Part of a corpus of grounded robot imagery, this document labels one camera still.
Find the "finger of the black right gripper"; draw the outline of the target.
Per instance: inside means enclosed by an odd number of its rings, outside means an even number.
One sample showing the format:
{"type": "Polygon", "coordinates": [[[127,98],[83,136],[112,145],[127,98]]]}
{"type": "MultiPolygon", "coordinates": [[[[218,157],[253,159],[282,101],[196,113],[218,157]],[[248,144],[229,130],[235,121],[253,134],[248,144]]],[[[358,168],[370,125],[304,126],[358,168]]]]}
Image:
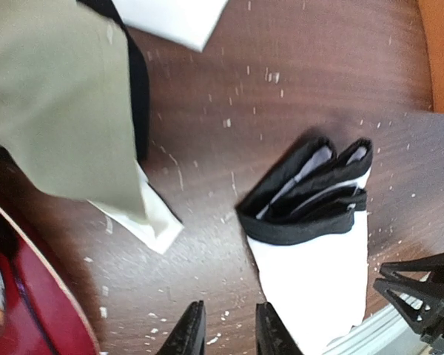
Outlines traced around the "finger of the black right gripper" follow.
{"type": "Polygon", "coordinates": [[[374,289],[432,351],[444,351],[444,253],[384,263],[374,289]]]}

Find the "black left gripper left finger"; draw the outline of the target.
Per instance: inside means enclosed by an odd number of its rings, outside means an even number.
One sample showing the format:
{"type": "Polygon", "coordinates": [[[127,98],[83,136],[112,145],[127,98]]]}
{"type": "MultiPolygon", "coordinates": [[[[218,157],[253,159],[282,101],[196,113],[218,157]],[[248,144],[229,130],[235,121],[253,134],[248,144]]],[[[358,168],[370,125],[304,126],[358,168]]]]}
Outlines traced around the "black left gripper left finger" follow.
{"type": "Polygon", "coordinates": [[[157,355],[204,355],[206,308],[203,300],[189,304],[157,355]]]}

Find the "white black boxer briefs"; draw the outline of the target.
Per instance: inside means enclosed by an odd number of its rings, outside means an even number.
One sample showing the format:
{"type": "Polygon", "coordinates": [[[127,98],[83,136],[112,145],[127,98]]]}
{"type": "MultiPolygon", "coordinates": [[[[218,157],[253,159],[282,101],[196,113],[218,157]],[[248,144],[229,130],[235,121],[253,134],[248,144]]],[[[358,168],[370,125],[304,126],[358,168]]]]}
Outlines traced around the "white black boxer briefs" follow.
{"type": "Polygon", "coordinates": [[[363,321],[373,152],[368,138],[343,152],[310,138],[236,208],[263,294],[305,354],[323,353],[363,321]]]}

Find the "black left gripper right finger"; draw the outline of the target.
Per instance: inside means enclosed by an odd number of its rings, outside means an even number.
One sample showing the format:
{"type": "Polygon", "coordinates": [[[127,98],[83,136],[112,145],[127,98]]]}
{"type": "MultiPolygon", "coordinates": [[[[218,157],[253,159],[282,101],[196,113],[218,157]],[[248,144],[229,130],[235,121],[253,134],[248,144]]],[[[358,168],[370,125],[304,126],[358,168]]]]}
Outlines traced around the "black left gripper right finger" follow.
{"type": "Polygon", "coordinates": [[[257,354],[300,355],[300,349],[270,302],[256,305],[255,335],[257,354]]]}

